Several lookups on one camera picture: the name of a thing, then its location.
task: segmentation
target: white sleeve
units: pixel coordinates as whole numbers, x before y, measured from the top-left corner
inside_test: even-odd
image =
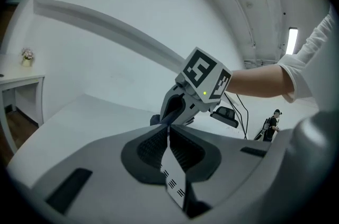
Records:
[[[334,27],[334,9],[331,6],[329,14],[322,20],[318,27],[314,28],[311,36],[306,40],[300,51],[295,55],[284,55],[278,62],[290,76],[295,91],[283,97],[290,103],[298,98],[311,97],[312,93],[307,83],[301,75],[301,72],[311,60],[314,54],[327,41],[332,28]]]

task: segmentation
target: ceiling light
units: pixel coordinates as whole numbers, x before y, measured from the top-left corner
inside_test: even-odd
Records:
[[[289,36],[288,36],[288,43],[287,43],[287,48],[286,48],[286,55],[292,55],[296,42],[297,42],[297,36],[298,36],[298,29],[296,28],[290,28],[289,29]]]

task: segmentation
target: small flower vase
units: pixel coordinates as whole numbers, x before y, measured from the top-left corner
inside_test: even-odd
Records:
[[[31,59],[22,59],[22,66],[23,67],[31,67]]]

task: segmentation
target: black cable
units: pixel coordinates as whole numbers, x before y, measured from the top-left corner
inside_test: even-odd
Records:
[[[239,115],[240,115],[240,120],[241,120],[240,123],[242,124],[243,130],[244,130],[245,128],[244,128],[244,123],[243,123],[243,116],[242,116],[242,114],[241,114],[240,111],[232,104],[232,102],[231,102],[230,99],[228,98],[226,92],[224,92],[224,94],[225,94],[226,98],[228,99],[230,105],[232,106],[234,112],[237,112],[237,111],[238,111],[238,113],[239,113]],[[245,136],[244,139],[247,139],[247,133],[246,133],[245,130],[244,130],[244,136]]]
[[[244,108],[244,109],[246,110],[246,112],[247,112],[247,122],[246,122],[246,134],[247,134],[247,128],[248,128],[248,110],[247,110],[247,108],[244,106],[244,104],[243,104],[243,102],[241,101],[241,99],[240,99],[240,97],[239,97],[238,94],[237,94],[237,97],[238,97],[239,101],[241,102],[243,108]]]

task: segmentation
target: wooden floor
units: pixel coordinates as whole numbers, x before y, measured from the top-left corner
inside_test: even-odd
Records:
[[[21,145],[24,144],[28,139],[28,137],[30,137],[38,128],[18,112],[8,113],[7,122],[8,126],[10,127],[14,142],[18,148],[20,148]],[[0,154],[1,160],[3,161],[4,165],[7,166],[13,157],[13,153],[7,144],[2,127],[0,127]]]

